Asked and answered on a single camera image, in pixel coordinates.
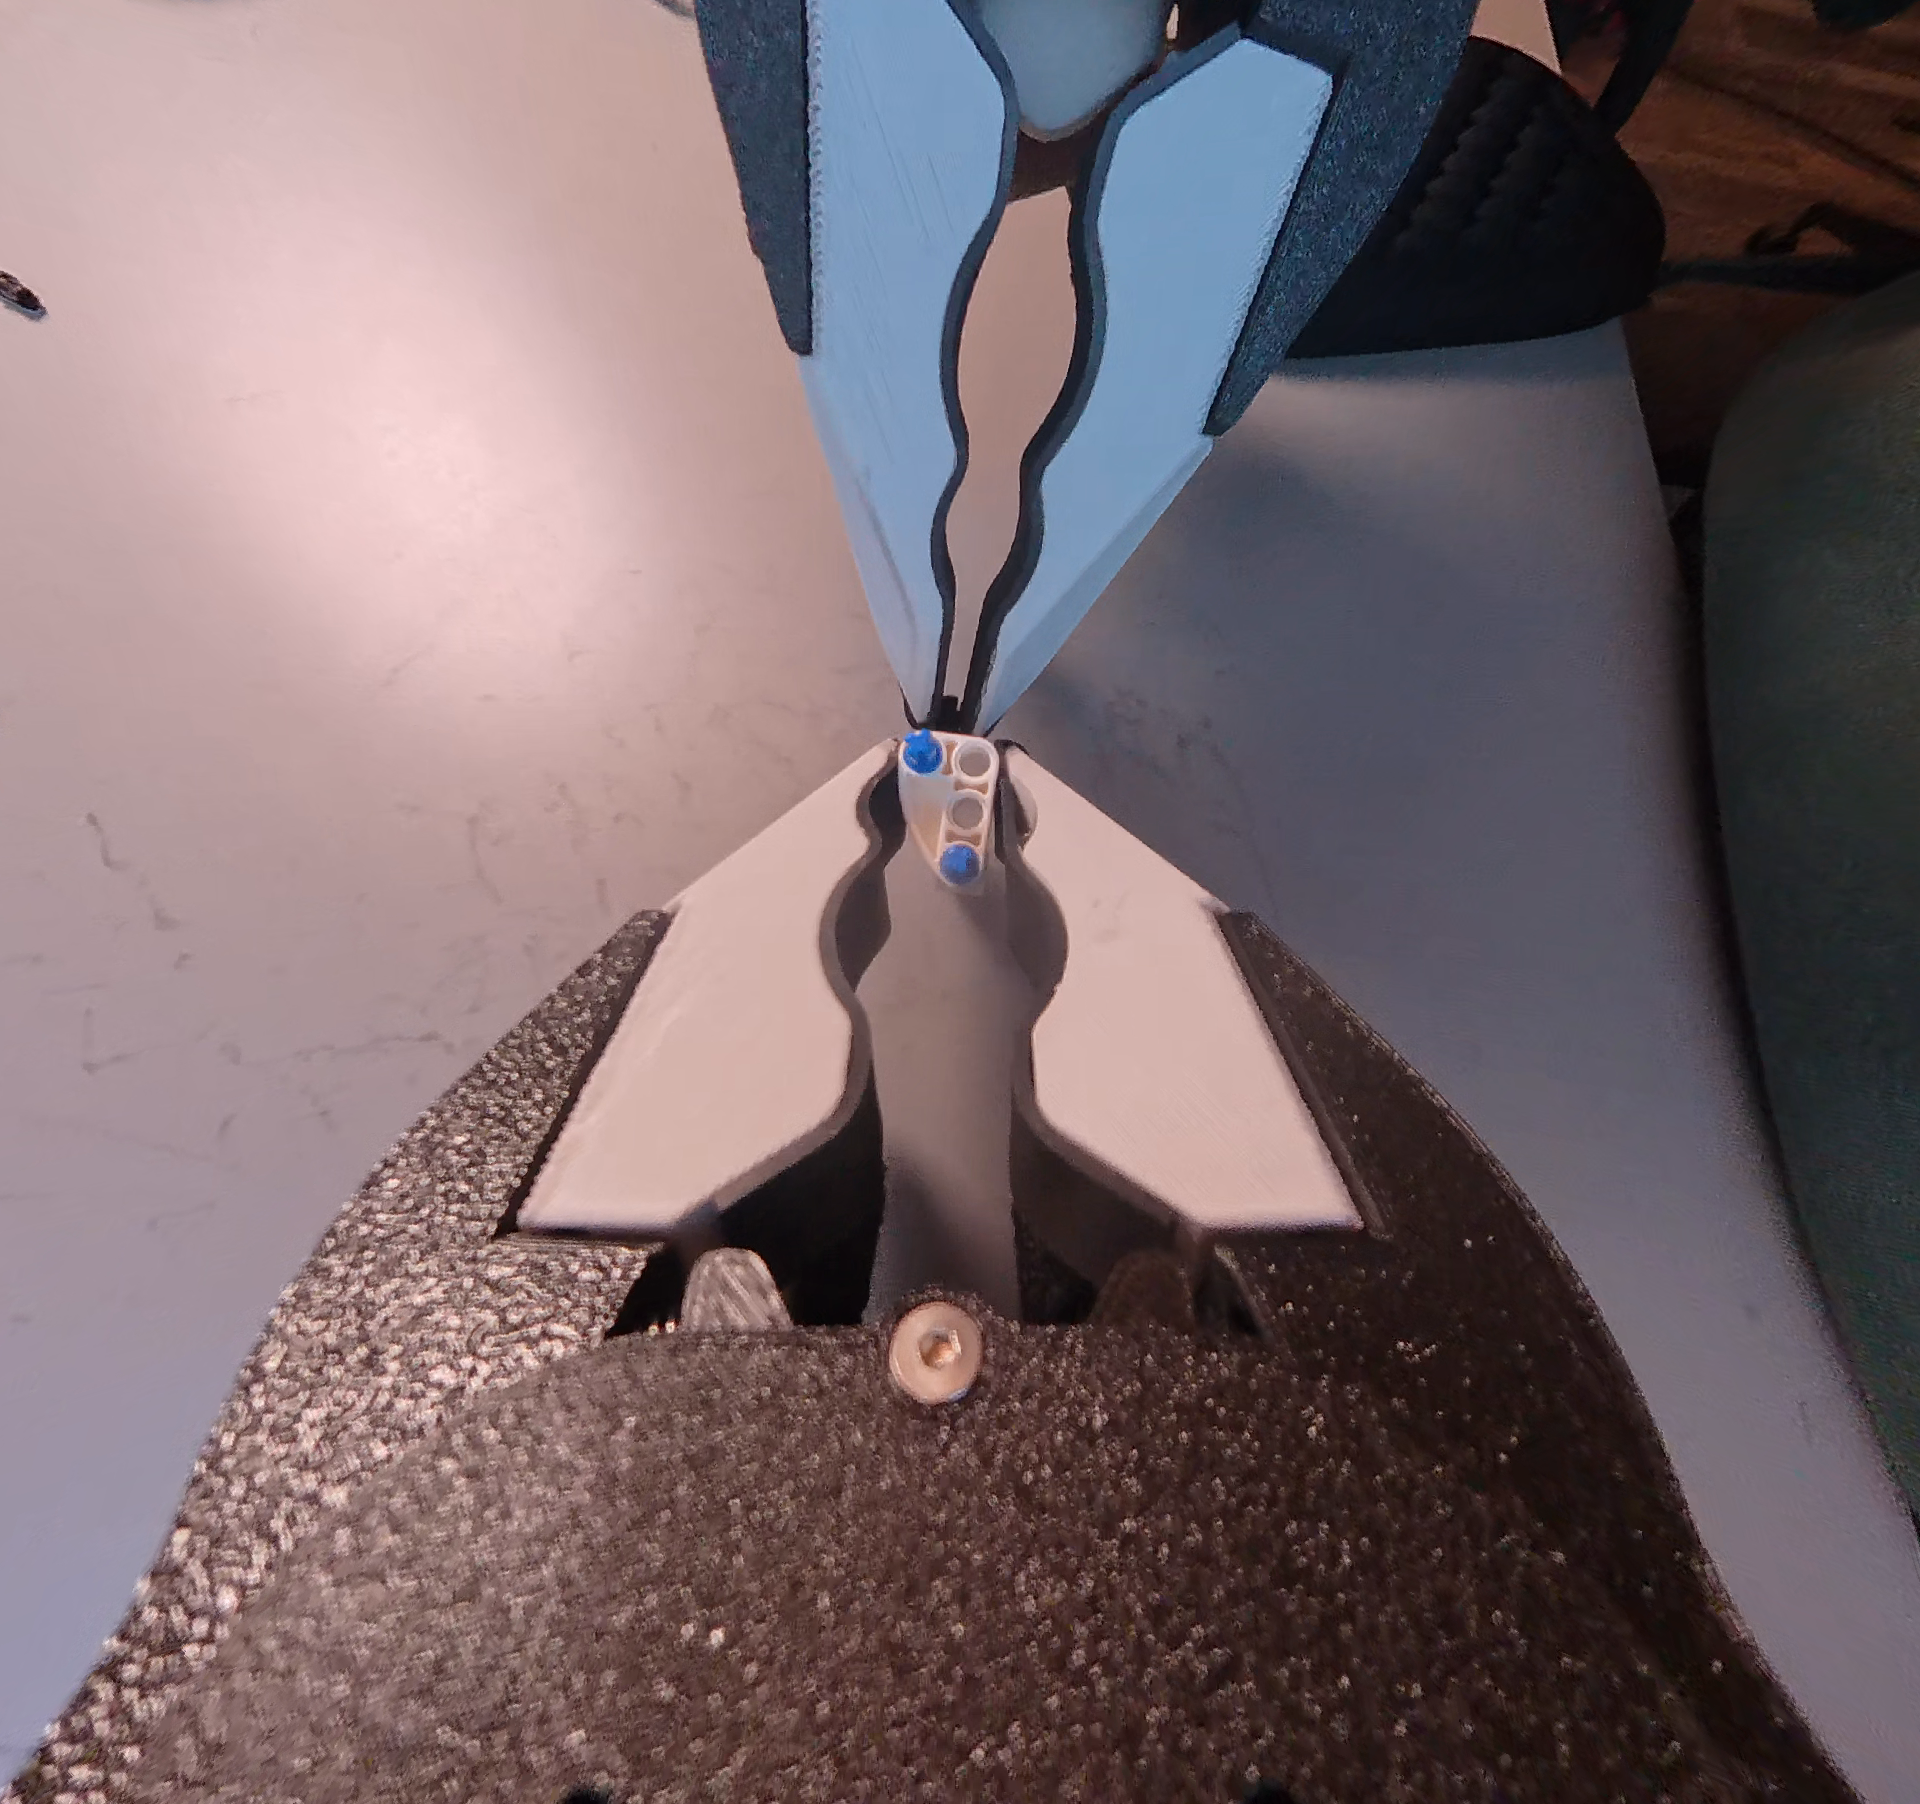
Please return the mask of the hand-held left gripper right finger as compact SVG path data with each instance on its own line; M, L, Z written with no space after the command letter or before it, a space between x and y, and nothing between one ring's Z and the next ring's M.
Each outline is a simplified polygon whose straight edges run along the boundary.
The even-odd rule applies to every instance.
M1353 1230L1360 1214L1197 881L1007 749L1009 922L1040 1010L1015 1217L1043 1244Z

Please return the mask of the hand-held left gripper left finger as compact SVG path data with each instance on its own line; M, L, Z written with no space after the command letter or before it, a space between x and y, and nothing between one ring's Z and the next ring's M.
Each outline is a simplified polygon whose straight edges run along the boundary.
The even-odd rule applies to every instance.
M884 941L875 746L685 885L517 1209L666 1241L843 1130L873 1073L854 983Z

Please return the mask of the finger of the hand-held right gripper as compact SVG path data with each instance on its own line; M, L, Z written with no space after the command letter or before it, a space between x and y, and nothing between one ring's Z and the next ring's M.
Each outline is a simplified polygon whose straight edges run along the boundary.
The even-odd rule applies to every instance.
M1014 550L975 640L973 729L1038 677L1212 452L1210 413L1332 87L1309 60L1217 32L1106 121L1067 225L1072 359L1020 462Z
M958 328L1004 211L1004 56L967 0L806 0L804 389L907 714L940 690Z

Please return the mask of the white lego panel piece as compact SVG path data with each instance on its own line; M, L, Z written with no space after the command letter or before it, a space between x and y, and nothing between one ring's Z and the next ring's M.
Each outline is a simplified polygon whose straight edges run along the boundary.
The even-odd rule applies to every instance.
M978 849L982 872L973 888L951 888L940 880L950 890L975 896L982 888L994 845L999 755L994 744L980 736L939 736L948 749L948 769L940 775L914 778L898 765L901 820L937 880L937 857L948 843L970 843Z

